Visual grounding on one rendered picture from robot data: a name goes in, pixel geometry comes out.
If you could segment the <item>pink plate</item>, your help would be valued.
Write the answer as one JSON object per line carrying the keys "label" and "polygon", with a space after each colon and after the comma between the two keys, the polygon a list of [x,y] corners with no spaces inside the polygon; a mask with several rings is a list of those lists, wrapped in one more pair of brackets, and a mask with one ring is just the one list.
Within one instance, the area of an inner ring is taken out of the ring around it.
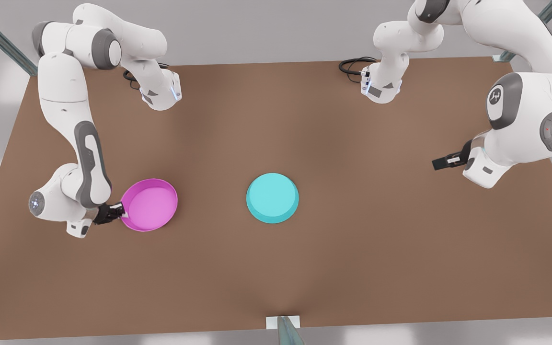
{"label": "pink plate", "polygon": [[129,229],[147,232],[160,229],[173,218],[178,206],[175,188],[162,179],[138,181],[121,197],[125,215],[120,219]]}

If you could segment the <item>blue plate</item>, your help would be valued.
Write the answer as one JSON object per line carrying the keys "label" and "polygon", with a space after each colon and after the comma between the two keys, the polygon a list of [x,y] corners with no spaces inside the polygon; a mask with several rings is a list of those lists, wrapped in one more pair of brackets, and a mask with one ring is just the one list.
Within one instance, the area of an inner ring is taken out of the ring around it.
{"label": "blue plate", "polygon": [[277,224],[289,219],[299,205],[299,191],[289,177],[270,172],[249,185],[246,194],[249,212],[255,219]]}

